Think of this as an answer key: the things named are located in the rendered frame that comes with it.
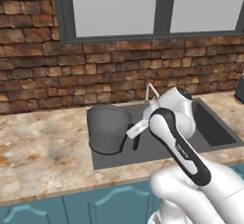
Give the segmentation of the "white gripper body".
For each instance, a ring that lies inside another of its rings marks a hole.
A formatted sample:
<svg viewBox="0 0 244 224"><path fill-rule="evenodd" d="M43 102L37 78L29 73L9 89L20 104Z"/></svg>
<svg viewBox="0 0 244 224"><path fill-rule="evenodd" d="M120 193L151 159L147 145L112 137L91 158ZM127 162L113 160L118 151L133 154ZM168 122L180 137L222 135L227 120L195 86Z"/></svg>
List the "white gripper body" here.
<svg viewBox="0 0 244 224"><path fill-rule="evenodd" d="M136 138L139 134L145 131L149 127L149 121L146 119L140 120L134 126L132 126L129 130L127 130L127 136L129 138Z"/></svg>

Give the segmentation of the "dark grey sink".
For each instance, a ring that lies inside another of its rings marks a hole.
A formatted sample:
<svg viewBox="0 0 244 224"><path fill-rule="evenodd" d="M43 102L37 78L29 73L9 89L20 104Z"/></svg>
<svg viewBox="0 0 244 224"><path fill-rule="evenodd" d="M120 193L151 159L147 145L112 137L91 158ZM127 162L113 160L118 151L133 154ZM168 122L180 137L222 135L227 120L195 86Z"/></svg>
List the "dark grey sink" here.
<svg viewBox="0 0 244 224"><path fill-rule="evenodd" d="M132 115L134 123L141 118L145 108L145 105L132 105L124 106L121 109ZM201 99L193 101L193 117L196 122L196 131L189 139L189 143L197 152L205 153L244 146L244 142ZM92 148L91 153L95 170L171 156L165 146L156 140L149 130L139 134L137 140L127 138L122 153L104 155L96 153Z"/></svg>

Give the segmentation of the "silver sink faucet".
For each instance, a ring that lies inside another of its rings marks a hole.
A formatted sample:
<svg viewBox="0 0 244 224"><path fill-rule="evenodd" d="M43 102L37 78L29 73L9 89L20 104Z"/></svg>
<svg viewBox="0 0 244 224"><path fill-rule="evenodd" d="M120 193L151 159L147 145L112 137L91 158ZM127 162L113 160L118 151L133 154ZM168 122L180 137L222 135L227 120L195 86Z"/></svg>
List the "silver sink faucet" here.
<svg viewBox="0 0 244 224"><path fill-rule="evenodd" d="M148 83L146 86L146 103L158 103L160 95L152 83Z"/></svg>

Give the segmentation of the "teal cupboard door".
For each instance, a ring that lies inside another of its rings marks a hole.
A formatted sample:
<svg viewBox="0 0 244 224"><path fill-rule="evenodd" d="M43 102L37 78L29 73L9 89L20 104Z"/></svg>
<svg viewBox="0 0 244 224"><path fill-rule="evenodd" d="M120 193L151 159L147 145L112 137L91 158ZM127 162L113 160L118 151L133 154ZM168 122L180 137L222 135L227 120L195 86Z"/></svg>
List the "teal cupboard door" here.
<svg viewBox="0 0 244 224"><path fill-rule="evenodd" d="M238 175L240 175L244 179L244 163L232 165L231 169L233 169Z"/></svg>
<svg viewBox="0 0 244 224"><path fill-rule="evenodd" d="M155 197L149 182L63 196L69 224L147 224Z"/></svg>
<svg viewBox="0 0 244 224"><path fill-rule="evenodd" d="M61 196L0 207L0 224L69 224Z"/></svg>

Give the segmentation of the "dark appliance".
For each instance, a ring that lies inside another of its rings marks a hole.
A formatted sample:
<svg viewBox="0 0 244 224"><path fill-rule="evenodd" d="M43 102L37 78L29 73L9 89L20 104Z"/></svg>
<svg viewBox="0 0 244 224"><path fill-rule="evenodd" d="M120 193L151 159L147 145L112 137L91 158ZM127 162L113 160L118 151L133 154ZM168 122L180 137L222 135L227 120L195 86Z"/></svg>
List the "dark appliance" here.
<svg viewBox="0 0 244 224"><path fill-rule="evenodd" d="M234 97L244 104L244 75L241 76L239 83L236 87Z"/></svg>

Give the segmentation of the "grey framed window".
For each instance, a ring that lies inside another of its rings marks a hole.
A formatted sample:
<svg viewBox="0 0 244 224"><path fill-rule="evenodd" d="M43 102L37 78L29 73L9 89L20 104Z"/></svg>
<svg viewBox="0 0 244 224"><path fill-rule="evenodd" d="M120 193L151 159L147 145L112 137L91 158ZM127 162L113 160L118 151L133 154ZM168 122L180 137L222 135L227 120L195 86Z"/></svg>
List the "grey framed window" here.
<svg viewBox="0 0 244 224"><path fill-rule="evenodd" d="M54 0L60 41L244 34L244 0Z"/></svg>

